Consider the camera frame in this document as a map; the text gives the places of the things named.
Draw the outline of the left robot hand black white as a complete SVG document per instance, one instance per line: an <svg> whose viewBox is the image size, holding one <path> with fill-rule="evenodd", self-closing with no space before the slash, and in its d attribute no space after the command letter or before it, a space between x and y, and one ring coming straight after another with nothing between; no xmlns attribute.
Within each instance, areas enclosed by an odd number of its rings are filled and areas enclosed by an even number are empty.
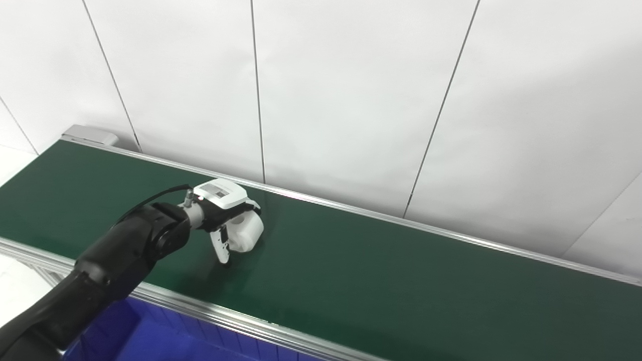
<svg viewBox="0 0 642 361"><path fill-rule="evenodd" d="M264 231L261 207L249 198L247 190L223 178L198 185L193 190L193 229L210 235L216 258L229 265L231 252L250 252Z"/></svg>

